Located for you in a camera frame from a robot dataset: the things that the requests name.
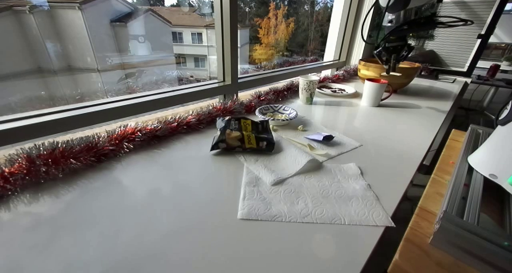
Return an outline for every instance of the white mug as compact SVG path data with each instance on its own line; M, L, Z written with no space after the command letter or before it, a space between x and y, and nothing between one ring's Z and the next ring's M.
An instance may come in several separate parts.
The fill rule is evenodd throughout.
M313 104L316 86L320 78L314 75L300 75L298 77L298 98L304 104Z
M384 90L389 86L389 95L382 98ZM369 107L379 106L381 101L388 99L393 94L393 88L388 84L387 80L379 78L368 78L364 80L362 89L361 105Z

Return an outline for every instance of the white plate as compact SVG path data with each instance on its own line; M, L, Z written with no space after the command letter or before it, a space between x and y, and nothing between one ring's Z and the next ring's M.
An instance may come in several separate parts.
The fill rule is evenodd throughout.
M340 89L344 89L347 92L346 93L334 93L334 92L330 91L329 89L327 89L326 87L340 88ZM352 95L352 94L357 92L356 89L354 89L351 86L343 85L343 84L337 84L337 83L323 83L323 84L319 84L318 87L316 88L316 91L320 92L322 94L331 95L331 96L349 96L349 95Z

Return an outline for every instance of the small packet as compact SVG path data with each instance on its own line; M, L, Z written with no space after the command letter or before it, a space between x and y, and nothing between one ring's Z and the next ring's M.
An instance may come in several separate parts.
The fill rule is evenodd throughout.
M249 118L217 118L219 131L214 136L210 151L274 151L276 142L268 120Z
M328 133L316 132L314 134L304 136L304 138L308 138L310 140L316 140L316 141L330 142L334 139L334 136L331 134L328 134Z

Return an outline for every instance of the yellow label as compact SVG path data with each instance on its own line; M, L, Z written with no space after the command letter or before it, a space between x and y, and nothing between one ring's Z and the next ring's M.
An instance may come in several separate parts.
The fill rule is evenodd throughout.
M242 120L242 132L252 133L251 120Z
M256 148L256 139L254 138L254 134L244 132L244 141L245 148Z

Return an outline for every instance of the folded napkin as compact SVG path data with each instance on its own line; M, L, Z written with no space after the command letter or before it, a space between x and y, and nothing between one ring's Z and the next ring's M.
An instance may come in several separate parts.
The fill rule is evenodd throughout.
M356 164L323 164L269 186L245 166L239 219L394 226Z
M274 135L274 139L276 147L272 153L246 151L236 154L245 166L268 185L275 185L298 171L320 167L320 161L299 149L291 141L278 135Z
M298 131L298 126L302 125L305 129L305 131ZM308 118L304 118L302 116L291 120L291 122L287 125L278 126L278 130L276 131L277 135L291 138L293 140L302 142L302 143L310 143L313 146L315 146L318 149L322 149L327 151L326 155L314 155L314 157L322 162L329 160L333 157L336 157L340 154L343 154L345 152L351 151L352 149L356 149L357 147L361 146L359 142L356 142L355 140L352 140L348 138L347 136L344 136L343 134L340 134L336 131L333 131L331 129L327 129L323 127L322 125L315 124L315 122L309 120ZM314 134L316 132L323 132L328 133L331 135L334 135L334 140L331 142L316 142L313 140L309 140L304 138L304 136ZM297 147L299 147L302 151L309 152L309 150L302 145L295 144Z

